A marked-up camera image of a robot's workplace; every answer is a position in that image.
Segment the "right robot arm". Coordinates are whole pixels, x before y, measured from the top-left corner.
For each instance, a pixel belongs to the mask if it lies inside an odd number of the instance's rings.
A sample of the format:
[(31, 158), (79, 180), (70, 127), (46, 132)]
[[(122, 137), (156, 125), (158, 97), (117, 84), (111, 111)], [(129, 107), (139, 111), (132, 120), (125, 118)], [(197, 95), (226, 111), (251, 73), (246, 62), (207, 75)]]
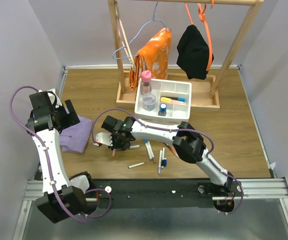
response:
[(188, 122), (179, 125), (163, 125), (146, 122), (135, 117), (118, 120), (107, 116), (101, 126), (106, 132), (96, 134), (95, 141), (112, 150), (127, 150), (134, 140), (153, 140), (172, 145), (178, 157), (189, 164), (197, 165), (211, 181), (210, 191), (215, 196), (227, 197), (232, 190), (234, 177), (211, 155), (211, 149), (204, 143), (206, 134), (195, 130)]

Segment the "blue lid small jar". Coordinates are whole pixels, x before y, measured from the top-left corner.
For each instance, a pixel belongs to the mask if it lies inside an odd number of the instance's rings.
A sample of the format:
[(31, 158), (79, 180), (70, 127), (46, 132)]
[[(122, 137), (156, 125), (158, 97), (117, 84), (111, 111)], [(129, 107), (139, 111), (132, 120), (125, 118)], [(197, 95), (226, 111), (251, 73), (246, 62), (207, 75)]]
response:
[(160, 104), (158, 115), (163, 117), (167, 115), (167, 104), (165, 103)]

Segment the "pink lid pen tube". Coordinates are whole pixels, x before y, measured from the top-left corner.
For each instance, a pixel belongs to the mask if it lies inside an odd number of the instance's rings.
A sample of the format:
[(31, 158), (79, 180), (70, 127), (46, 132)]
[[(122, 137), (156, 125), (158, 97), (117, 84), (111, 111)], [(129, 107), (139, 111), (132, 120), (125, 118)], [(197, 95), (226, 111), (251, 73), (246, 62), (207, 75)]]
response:
[(141, 73), (141, 95), (151, 93), (151, 79), (151, 71), (145, 70)]

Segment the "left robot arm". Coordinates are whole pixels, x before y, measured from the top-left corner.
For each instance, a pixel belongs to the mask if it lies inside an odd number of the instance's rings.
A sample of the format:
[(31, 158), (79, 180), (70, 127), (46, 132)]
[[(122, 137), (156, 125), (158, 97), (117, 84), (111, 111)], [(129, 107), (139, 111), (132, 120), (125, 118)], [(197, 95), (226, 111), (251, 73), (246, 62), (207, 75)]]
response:
[(42, 197), (37, 207), (51, 222), (82, 213), (86, 198), (95, 190), (88, 172), (68, 178), (60, 150), (60, 133), (80, 123), (70, 100), (61, 103), (53, 90), (39, 91), (29, 96), (32, 111), (26, 124), (40, 157), (43, 176)]

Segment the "black teal highlighter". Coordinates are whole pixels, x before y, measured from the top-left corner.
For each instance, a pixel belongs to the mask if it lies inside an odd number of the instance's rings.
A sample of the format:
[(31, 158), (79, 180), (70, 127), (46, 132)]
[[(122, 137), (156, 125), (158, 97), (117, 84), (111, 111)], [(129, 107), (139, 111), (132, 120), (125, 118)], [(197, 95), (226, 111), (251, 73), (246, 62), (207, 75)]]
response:
[(185, 98), (181, 98), (181, 97), (169, 97), (169, 99), (180, 101), (180, 102), (186, 102)]

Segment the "lavender cap white marker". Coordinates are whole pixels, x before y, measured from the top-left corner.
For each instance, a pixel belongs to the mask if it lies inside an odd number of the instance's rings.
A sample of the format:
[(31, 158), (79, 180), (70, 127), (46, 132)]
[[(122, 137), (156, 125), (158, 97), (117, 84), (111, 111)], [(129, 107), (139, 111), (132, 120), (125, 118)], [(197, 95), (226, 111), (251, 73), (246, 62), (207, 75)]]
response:
[(158, 174), (161, 174), (162, 150), (159, 151)]

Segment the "grey cap white marker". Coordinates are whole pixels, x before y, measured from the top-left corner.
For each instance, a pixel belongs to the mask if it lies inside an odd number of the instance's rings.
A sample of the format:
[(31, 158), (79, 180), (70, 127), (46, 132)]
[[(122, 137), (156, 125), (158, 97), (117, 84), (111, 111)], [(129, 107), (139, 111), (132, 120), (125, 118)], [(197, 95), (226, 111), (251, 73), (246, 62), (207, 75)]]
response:
[(138, 149), (140, 148), (141, 146), (140, 145), (131, 145), (130, 146), (130, 149)]

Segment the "yellow pink highlighter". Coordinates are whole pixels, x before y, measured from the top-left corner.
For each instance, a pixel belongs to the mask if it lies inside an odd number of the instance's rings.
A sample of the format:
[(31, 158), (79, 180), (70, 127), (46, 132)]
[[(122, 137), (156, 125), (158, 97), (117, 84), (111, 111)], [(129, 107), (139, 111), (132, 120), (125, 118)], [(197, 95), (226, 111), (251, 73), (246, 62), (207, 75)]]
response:
[(176, 100), (176, 99), (171, 99), (171, 98), (168, 98), (168, 97), (162, 97), (162, 98), (160, 99), (160, 101), (161, 101), (162, 103), (171, 103), (171, 104), (180, 104), (180, 105), (185, 104), (184, 101), (180, 101), (180, 100)]

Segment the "clear paperclip jar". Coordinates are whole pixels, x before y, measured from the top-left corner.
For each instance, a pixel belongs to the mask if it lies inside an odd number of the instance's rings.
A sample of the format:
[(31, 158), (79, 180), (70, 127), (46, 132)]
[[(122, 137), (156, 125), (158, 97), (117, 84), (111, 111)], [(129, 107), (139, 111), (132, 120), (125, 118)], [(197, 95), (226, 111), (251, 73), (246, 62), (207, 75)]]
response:
[(152, 111), (155, 109), (156, 97), (152, 93), (143, 95), (142, 97), (142, 108), (146, 111)]

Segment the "blue cap white marker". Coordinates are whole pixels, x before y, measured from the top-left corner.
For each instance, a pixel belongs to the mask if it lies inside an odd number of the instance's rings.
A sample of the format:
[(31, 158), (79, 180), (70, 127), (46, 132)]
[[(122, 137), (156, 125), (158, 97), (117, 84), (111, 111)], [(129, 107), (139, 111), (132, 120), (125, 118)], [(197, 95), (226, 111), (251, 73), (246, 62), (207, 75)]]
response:
[(152, 161), (153, 159), (152, 159), (151, 151), (150, 151), (150, 148), (149, 148), (149, 145), (148, 145), (148, 142), (147, 142), (146, 139), (144, 139), (144, 143), (145, 143), (145, 146), (146, 146), (146, 149), (147, 149), (149, 160)]

